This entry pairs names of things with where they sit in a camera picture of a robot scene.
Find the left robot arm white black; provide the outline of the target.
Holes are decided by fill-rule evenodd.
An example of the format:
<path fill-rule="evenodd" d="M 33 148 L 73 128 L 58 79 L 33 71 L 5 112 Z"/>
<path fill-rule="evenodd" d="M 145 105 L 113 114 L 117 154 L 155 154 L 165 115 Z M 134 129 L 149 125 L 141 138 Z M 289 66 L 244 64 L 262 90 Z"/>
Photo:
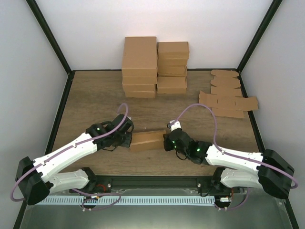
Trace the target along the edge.
<path fill-rule="evenodd" d="M 35 205 L 50 194 L 68 189 L 85 194 L 93 192 L 97 188 L 97 177 L 89 167 L 66 173 L 62 170 L 99 150 L 129 148 L 133 129 L 131 118 L 120 114 L 113 121 L 91 125 L 75 140 L 48 155 L 34 160 L 23 158 L 16 173 L 23 199 L 28 205 Z"/>

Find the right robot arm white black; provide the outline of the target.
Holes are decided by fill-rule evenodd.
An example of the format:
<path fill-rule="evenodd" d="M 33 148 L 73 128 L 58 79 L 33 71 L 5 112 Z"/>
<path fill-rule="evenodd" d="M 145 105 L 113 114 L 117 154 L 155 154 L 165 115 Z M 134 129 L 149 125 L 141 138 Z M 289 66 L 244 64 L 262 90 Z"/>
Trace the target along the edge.
<path fill-rule="evenodd" d="M 218 147 L 193 140 L 181 128 L 164 134 L 163 139 L 165 151 L 174 150 L 198 165 L 218 166 L 212 179 L 212 188 L 217 192 L 252 187 L 279 199 L 289 196 L 294 169 L 274 150 L 249 153 Z"/>

